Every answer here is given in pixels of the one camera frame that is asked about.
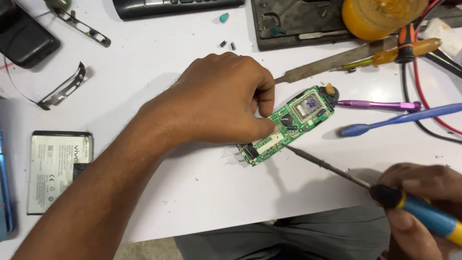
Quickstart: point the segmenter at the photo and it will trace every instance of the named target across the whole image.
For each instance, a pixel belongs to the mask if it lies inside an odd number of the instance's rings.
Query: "white work surface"
[[[22,0],[32,16],[47,11],[43,1]],[[59,106],[44,111],[13,88],[6,70],[0,70],[0,124],[5,151],[16,230],[0,243],[1,259],[8,259],[39,216],[26,215],[30,136],[34,130],[89,131],[98,156],[147,100],[167,89],[195,59],[209,53],[230,51],[255,58],[275,78],[285,71],[331,56],[358,42],[325,44],[260,52],[255,39],[252,8],[163,16],[123,22],[111,0],[74,0],[72,8],[82,22],[112,40],[109,48],[85,37],[49,14],[39,19],[61,40],[51,57],[31,70],[10,67],[11,77],[27,97],[39,101],[77,69],[80,61],[90,76]],[[224,23],[219,15],[228,12]],[[218,44],[228,41],[224,48]],[[461,79],[436,65],[420,60],[420,76],[431,106],[462,102]],[[275,109],[299,92],[320,82],[330,82],[341,99],[382,102],[402,101],[400,72],[392,63],[315,75],[292,84],[276,86]],[[411,100],[417,100],[413,80]],[[423,133],[413,123],[373,129],[359,136],[339,139],[334,129],[353,123],[374,123],[400,112],[336,108],[335,114],[293,142],[336,167],[377,178],[392,164],[408,161],[447,164],[462,171],[462,146]],[[462,113],[444,116],[462,129]],[[432,120],[429,129],[451,136]],[[366,191],[327,170],[283,149],[252,167],[235,145],[189,143],[177,148],[159,167],[143,193],[125,232],[123,242],[144,241],[174,235],[226,228],[295,215],[369,203]]]

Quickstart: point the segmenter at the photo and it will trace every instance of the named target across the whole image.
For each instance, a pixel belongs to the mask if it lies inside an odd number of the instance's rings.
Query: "concrete floor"
[[[114,260],[183,260],[172,237],[119,246]]]

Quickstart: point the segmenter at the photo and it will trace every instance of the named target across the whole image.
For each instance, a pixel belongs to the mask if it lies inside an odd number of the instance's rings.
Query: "smartphone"
[[[14,64],[31,68],[56,51],[60,44],[18,4],[0,0],[0,52]]]

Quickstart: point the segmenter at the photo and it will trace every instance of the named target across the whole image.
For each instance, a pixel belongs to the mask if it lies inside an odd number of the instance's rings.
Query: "purple tool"
[[[365,100],[339,100],[337,102],[338,106],[349,107],[349,108],[361,108],[361,109],[390,109],[398,111],[409,111],[417,112],[422,108],[422,104],[419,101],[413,103],[408,102],[396,102],[396,103],[384,103],[384,102],[372,102]]]

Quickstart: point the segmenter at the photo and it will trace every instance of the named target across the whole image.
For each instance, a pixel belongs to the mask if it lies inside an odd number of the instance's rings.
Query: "green circuit board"
[[[255,166],[281,150],[283,144],[290,144],[333,113],[333,107],[319,87],[313,86],[268,117],[277,124],[277,133],[252,143],[238,144],[237,148],[244,159]]]

